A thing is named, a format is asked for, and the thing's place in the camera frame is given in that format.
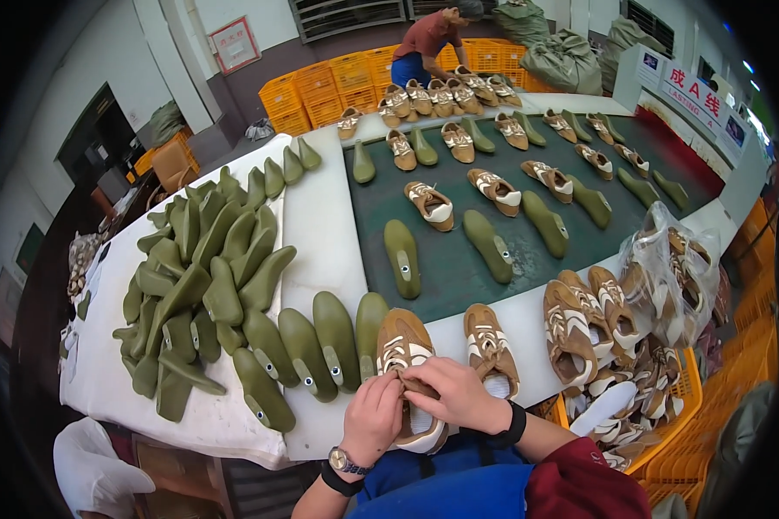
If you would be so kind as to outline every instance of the hand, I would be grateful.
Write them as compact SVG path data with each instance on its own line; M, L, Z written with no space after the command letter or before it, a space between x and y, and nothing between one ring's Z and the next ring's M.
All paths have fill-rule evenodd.
M424 364L406 368L402 376L421 380L441 395L435 400L421 393L404 393L413 405L439 420L488 434L511 427L513 413L508 401L491 396L470 366L446 357L430 357Z
M346 407L341 449L359 467L371 467L401 431L401 381L397 371L363 382Z

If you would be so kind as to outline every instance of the man in red shirt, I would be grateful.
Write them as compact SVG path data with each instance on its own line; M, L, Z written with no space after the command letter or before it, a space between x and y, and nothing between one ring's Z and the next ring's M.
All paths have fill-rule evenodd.
M452 77L451 72L436 64L438 53L448 43L453 45L459 63L469 68L458 27L482 19L482 1L453 0L450 4L451 7L426 15L409 28L392 57L393 83L405 87L407 81L416 79L427 88L432 76L442 80Z

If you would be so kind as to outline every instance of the sign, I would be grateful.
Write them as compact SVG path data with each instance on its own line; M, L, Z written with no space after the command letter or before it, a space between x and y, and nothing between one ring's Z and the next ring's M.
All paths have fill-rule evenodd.
M210 33L208 39L217 51L217 61L219 61L219 68L222 68L222 74L229 74L260 59L257 42L251 34L245 16Z

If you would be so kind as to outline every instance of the blue apron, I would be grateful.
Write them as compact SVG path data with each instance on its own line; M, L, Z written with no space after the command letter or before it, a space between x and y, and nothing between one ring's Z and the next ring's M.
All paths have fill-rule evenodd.
M364 480L348 519L525 516L533 465L516 449L491 449L461 433L433 456L387 452Z
M447 40L441 42L438 46L438 51L441 52L445 45L447 45ZM402 88L406 87L407 81L411 79L418 80L418 83L422 87L427 88L430 79L432 79L430 73L425 70L424 63L421 61L420 52L411 52L410 54L393 61L391 76L392 82Z

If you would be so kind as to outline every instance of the red sleeve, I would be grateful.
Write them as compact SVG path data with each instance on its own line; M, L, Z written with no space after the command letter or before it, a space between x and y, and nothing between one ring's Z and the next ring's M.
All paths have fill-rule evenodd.
M525 498L527 518L651 517L643 487L609 468L589 438L572 440L534 467Z

